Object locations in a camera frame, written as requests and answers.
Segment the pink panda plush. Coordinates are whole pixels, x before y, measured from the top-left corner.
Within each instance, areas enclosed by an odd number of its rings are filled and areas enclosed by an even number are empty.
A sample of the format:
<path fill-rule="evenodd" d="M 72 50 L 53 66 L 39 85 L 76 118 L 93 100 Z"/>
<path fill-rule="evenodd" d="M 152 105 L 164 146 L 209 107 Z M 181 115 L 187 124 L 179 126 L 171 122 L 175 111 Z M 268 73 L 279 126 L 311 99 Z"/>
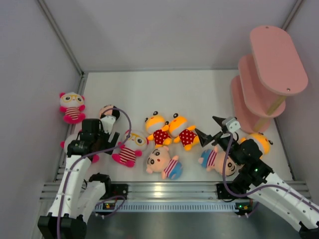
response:
<path fill-rule="evenodd" d="M 60 146 L 61 146 L 61 148 L 63 148 L 65 153 L 67 153 L 68 145 L 71 143 L 71 141 L 76 140 L 77 136 L 78 136 L 77 133 L 73 133 L 60 143 Z M 99 161 L 99 159 L 100 159 L 99 155 L 93 155 L 92 163 L 97 163 Z"/>
<path fill-rule="evenodd" d="M 118 164 L 132 168 L 136 163 L 136 159 L 141 157 L 143 152 L 147 149 L 149 140 L 138 130 L 127 130 L 123 139 L 127 139 L 127 141 L 125 143 L 118 143 L 120 152 L 113 153 L 112 158 Z"/>
<path fill-rule="evenodd" d="M 60 93 L 60 107 L 59 110 L 64 113 L 63 120 L 68 124 L 81 123 L 86 115 L 83 113 L 85 110 L 85 98 L 75 92 Z"/>

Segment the boy plush black hair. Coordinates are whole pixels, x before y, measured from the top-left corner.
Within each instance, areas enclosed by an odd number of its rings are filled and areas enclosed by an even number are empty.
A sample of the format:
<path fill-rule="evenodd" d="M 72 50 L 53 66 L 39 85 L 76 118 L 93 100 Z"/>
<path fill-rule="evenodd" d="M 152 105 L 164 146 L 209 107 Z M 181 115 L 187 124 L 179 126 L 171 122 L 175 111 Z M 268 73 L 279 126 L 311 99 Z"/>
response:
<path fill-rule="evenodd" d="M 120 111 L 114 105 L 106 105 L 99 111 L 99 119 L 105 118 L 106 116 L 112 116 L 117 121 L 120 117 Z"/>

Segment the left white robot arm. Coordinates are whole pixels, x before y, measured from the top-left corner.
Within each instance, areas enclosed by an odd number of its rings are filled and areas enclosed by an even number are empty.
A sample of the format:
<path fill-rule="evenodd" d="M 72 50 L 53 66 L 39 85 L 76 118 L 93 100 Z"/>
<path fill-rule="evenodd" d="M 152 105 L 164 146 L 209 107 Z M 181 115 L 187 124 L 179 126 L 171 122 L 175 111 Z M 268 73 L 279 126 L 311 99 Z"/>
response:
<path fill-rule="evenodd" d="M 88 219 L 99 199 L 112 195 L 113 187 L 107 175 L 94 175 L 86 189 L 81 189 L 94 156 L 112 153 L 116 148 L 119 134 L 110 138 L 115 122 L 113 116 L 85 119 L 77 136 L 65 141 L 66 166 L 59 189 L 48 213 L 37 223 L 45 239 L 85 238 Z"/>

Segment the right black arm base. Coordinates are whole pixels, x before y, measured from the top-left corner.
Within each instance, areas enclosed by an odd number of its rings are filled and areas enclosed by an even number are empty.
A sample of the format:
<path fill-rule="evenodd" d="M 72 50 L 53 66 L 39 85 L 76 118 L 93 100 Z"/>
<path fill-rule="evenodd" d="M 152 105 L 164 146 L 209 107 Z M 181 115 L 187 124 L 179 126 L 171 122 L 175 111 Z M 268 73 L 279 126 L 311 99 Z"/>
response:
<path fill-rule="evenodd" d="M 235 194 L 244 194 L 244 191 L 241 187 L 233 185 L 233 183 L 227 183 L 228 188 Z M 221 200 L 235 200 L 235 199 L 249 199 L 248 197 L 235 197 L 231 195 L 225 188 L 223 183 L 218 183 L 216 185 L 217 189 L 217 198 Z"/>

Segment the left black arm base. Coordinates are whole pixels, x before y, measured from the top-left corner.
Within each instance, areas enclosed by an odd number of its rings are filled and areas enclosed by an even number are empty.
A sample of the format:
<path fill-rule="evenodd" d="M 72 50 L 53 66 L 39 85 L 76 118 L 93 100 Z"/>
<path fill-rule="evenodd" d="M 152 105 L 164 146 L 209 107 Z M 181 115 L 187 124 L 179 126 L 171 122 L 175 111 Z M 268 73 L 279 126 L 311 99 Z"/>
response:
<path fill-rule="evenodd" d="M 106 187 L 106 193 L 101 197 L 101 200 L 105 200 L 113 196 L 123 196 L 127 199 L 128 189 L 128 184 L 111 184 Z"/>

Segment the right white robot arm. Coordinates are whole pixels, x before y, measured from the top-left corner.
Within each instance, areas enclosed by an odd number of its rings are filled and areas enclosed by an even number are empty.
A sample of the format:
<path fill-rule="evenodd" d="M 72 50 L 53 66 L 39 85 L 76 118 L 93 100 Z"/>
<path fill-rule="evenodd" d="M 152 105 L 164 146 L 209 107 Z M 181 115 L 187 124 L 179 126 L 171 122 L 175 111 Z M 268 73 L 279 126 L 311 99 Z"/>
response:
<path fill-rule="evenodd" d="M 254 139 L 235 141 L 234 134 L 241 128 L 236 117 L 213 119 L 221 127 L 215 135 L 196 129 L 201 146 L 219 145 L 237 165 L 241 166 L 236 178 L 223 185 L 235 198 L 250 198 L 264 205 L 288 222 L 303 239 L 319 237 L 319 207 L 306 199 L 282 180 L 262 159 L 262 152 Z"/>

